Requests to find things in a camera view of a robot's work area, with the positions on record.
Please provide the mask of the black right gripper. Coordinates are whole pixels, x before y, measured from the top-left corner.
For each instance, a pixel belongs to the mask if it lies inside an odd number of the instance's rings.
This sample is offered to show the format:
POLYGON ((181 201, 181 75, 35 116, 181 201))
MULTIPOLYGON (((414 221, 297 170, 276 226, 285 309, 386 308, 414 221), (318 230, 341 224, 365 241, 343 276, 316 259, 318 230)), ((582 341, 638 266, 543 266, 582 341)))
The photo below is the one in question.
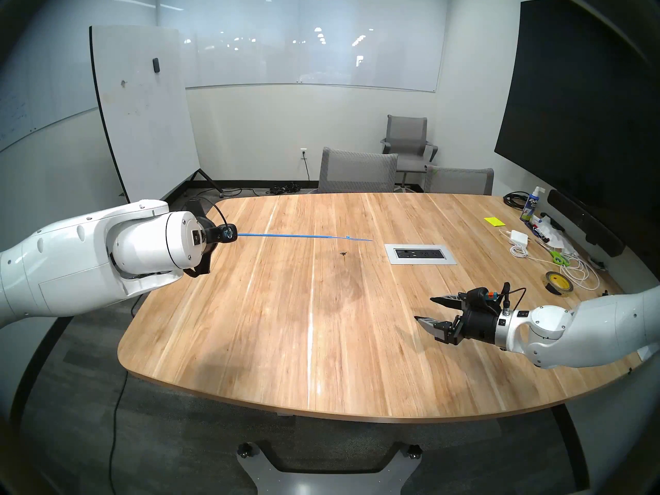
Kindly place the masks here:
POLYGON ((414 316, 415 321, 434 340, 443 344, 459 344, 471 339, 488 344, 496 344, 496 331, 502 312, 492 314, 467 309, 467 293, 447 294, 430 298, 431 302, 453 310, 465 310, 456 315, 453 321, 438 321, 431 317, 414 316))

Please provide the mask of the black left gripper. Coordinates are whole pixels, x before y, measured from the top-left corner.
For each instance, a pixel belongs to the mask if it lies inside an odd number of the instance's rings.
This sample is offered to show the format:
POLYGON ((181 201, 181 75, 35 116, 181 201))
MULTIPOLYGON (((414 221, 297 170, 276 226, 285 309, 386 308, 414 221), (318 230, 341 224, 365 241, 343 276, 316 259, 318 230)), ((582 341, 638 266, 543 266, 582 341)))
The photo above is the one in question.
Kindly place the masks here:
POLYGON ((205 249, 203 250, 203 255, 211 254, 219 243, 217 226, 207 217, 199 217, 199 224, 203 229, 203 236, 205 240, 205 249))

